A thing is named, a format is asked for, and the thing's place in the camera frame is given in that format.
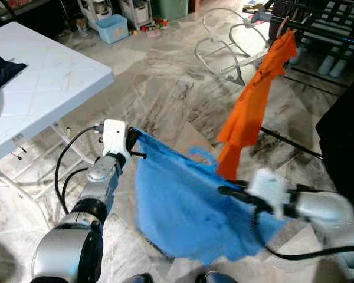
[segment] light blue basket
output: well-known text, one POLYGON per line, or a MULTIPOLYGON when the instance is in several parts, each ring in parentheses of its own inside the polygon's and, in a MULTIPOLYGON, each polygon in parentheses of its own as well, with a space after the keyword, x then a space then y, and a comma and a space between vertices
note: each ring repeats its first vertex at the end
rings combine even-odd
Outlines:
POLYGON ((112 15, 96 22, 100 37, 106 43, 114 43, 129 36, 127 19, 121 15, 112 15))

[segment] table leg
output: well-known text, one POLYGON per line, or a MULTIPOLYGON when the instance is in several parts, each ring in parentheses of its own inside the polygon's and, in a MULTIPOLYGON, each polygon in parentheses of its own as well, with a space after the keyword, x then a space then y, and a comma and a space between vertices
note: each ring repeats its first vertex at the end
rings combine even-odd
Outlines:
POLYGON ((18 186, 18 184, 16 184, 15 182, 13 182, 10 178, 8 178, 4 173, 2 173, 0 171, 0 182, 3 182, 5 184, 7 184, 9 187, 11 187, 12 189, 14 189, 17 193, 19 193, 19 195, 21 195, 24 199, 34 203, 38 209, 40 210, 43 220, 47 226, 47 229, 50 230, 50 224, 47 221, 46 215, 43 212, 41 206, 27 193, 25 192, 23 189, 21 189, 20 186, 18 186))
MULTIPOLYGON (((64 140, 67 144, 71 141, 71 139, 69 137, 67 137, 67 135, 65 134, 65 132, 60 129, 57 124, 52 124, 51 128, 61 137, 62 140, 64 140)), ((93 165, 94 161, 89 159, 88 157, 86 157, 84 154, 82 154, 81 151, 79 151, 79 149, 76 148, 76 146, 71 146, 70 149, 72 149, 77 155, 79 155, 85 162, 93 165)))

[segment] drying rack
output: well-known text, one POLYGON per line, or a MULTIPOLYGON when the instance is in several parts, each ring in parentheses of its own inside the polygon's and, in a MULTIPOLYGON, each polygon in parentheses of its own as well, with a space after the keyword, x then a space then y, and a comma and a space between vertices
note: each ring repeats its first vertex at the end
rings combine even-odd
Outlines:
MULTIPOLYGON (((251 22, 256 22, 256 21, 265 21, 265 22, 270 22, 270 23, 275 23, 278 25, 281 25, 282 22, 284 22, 284 26, 281 27, 282 31, 285 31, 287 28, 292 28, 296 30, 296 38, 297 38, 297 44, 299 46, 298 49, 298 56, 294 58, 295 60, 299 60, 299 56, 303 53, 303 51, 306 48, 309 48, 312 45, 312 41, 314 42, 319 42, 319 43, 324 43, 325 45, 331 45, 332 49, 329 52, 326 52, 325 55, 326 58, 324 59, 322 65, 327 64, 332 66, 334 65, 333 68, 336 69, 337 74, 340 74, 342 70, 345 68, 346 63, 348 61, 354 60, 354 0, 336 0, 336 1, 328 1, 326 3, 326 7, 324 9, 316 9, 316 8, 311 8, 309 6, 306 6, 301 3, 302 1, 286 1, 286 0, 270 0, 268 1, 261 9, 256 12, 252 18, 251 22), (278 17, 275 15, 267 14, 266 10, 275 3, 281 3, 286 6, 286 9, 288 10, 287 15, 289 18, 285 19, 283 17, 278 17)), ((248 21, 248 19, 242 17, 239 13, 236 11, 233 11, 231 9, 226 9, 226 8, 215 8, 212 10, 209 10, 203 17, 202 23, 206 30, 209 32, 210 36, 208 38, 204 38, 200 40, 195 48, 195 55, 196 57, 203 63, 203 65, 214 75, 217 75, 219 77, 224 77, 228 81, 232 81, 234 83, 237 83, 239 85, 244 85, 244 81, 241 78, 241 70, 240 67, 251 64, 256 60, 259 60, 263 58, 263 56, 266 55, 267 49, 262 50, 262 52, 250 57, 246 52, 244 52, 240 46, 233 40, 232 36, 232 30, 239 25, 245 25, 246 27, 252 28, 257 32, 257 29, 255 26, 252 25, 248 21), (212 12, 213 10, 216 9, 225 9, 228 11, 231 11, 238 15, 242 19, 242 23, 234 25, 230 28, 230 34, 229 34, 229 42, 226 42, 223 39, 220 39, 218 36, 214 35, 207 27, 205 24, 205 16, 209 13, 212 12), (234 65, 229 66, 225 69, 222 69, 220 71, 215 71, 213 70, 205 61, 205 57, 207 57, 210 54, 207 54, 206 56, 203 56, 202 54, 199 53, 199 46, 201 43, 205 41, 210 41, 210 42, 220 42, 224 46, 222 48, 219 48, 218 50, 215 50, 212 53, 218 52, 219 50, 222 50, 224 48, 229 49, 230 53, 235 57, 235 49, 238 49, 244 53, 244 55, 247 57, 246 59, 242 61, 238 61, 236 58, 234 59, 234 65), (236 69, 238 78, 233 79, 231 76, 225 77, 225 73, 236 69)), ((348 88, 348 85, 342 84, 336 80, 331 79, 328 76, 325 76, 323 74, 318 73, 313 73, 307 70, 300 69, 299 67, 294 66, 293 64, 287 64, 286 66, 290 70, 297 71, 300 73, 303 73, 305 75, 309 75, 311 77, 323 80, 327 83, 334 84, 336 86, 342 87, 342 88, 348 88)), ((316 87, 315 85, 308 84, 306 82, 290 78, 288 76, 284 76, 286 79, 293 80, 297 83, 304 84, 305 86, 312 87, 321 91, 324 91, 325 93, 334 95, 334 96, 339 96, 338 94, 335 94, 331 91, 325 90, 320 87, 316 87)), ((277 132, 267 129, 265 127, 261 127, 261 131, 264 132, 265 134, 271 135, 274 138, 281 140, 282 142, 285 142, 305 153, 308 153, 318 159, 322 159, 323 156, 320 153, 314 152, 298 143, 295 143, 294 141, 287 139, 286 137, 281 136, 277 132)))

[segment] dark blue cloth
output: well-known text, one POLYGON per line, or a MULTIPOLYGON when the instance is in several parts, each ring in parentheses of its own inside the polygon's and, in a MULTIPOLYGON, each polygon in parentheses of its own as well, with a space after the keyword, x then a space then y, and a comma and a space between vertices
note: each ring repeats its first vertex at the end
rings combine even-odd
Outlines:
MULTIPOLYGON (((218 192, 220 186, 235 187, 215 174, 215 161, 195 162, 146 133, 138 142, 147 154, 138 161, 135 180, 145 237, 170 256, 206 265, 222 255, 235 261, 261 250, 250 229, 254 207, 218 192)), ((264 240, 284 223, 262 213, 264 240)))

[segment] black cable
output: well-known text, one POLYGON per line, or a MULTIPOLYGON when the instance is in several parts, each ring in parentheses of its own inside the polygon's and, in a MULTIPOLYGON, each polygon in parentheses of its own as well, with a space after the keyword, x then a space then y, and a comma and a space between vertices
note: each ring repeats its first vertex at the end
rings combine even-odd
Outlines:
POLYGON ((323 249, 321 251, 317 251, 317 252, 309 252, 306 254, 300 254, 300 255, 284 255, 284 254, 280 254, 274 250, 272 250, 264 241, 264 239, 262 238, 259 226, 258 226, 258 216, 260 214, 260 212, 262 212, 262 210, 260 209, 255 209, 254 214, 253 214, 253 228, 254 228, 254 233, 255 236, 257 238, 257 240, 260 242, 260 244, 262 244, 262 246, 265 247, 265 249, 281 258, 281 259, 286 259, 288 261, 302 261, 304 259, 310 259, 310 258, 317 258, 318 256, 326 256, 326 255, 333 255, 339 252, 354 252, 354 246, 339 246, 337 248, 329 248, 329 249, 323 249))
POLYGON ((59 191, 59 185, 58 185, 58 177, 59 177, 59 167, 60 167, 60 163, 61 163, 61 159, 63 158, 63 156, 65 155, 65 153, 67 152, 67 150, 71 147, 71 145, 78 139, 78 137, 80 137, 83 133, 90 131, 90 130, 96 130, 97 126, 91 126, 88 127, 84 130, 82 130, 81 132, 79 132, 79 134, 77 134, 71 141, 70 143, 64 148, 64 150, 61 152, 61 154, 59 155, 58 161, 57 161, 57 165, 55 168, 55 179, 54 179, 54 183, 55 183, 55 192, 58 196, 58 200, 65 212, 65 214, 68 214, 68 209, 65 206, 65 203, 63 203, 61 195, 60 195, 60 191, 59 191))
POLYGON ((68 186, 69 181, 70 181, 71 178, 72 178, 74 175, 76 175, 77 173, 82 172, 82 171, 86 171, 86 170, 88 170, 88 167, 86 167, 86 168, 81 168, 81 169, 78 169, 78 170, 76 170, 76 171, 73 171, 71 174, 68 175, 68 177, 67 177, 66 180, 64 181, 63 188, 62 188, 62 190, 61 190, 61 203, 62 203, 63 206, 65 206, 65 208, 67 208, 67 205, 65 204, 65 192, 66 192, 66 190, 67 190, 67 186, 68 186))

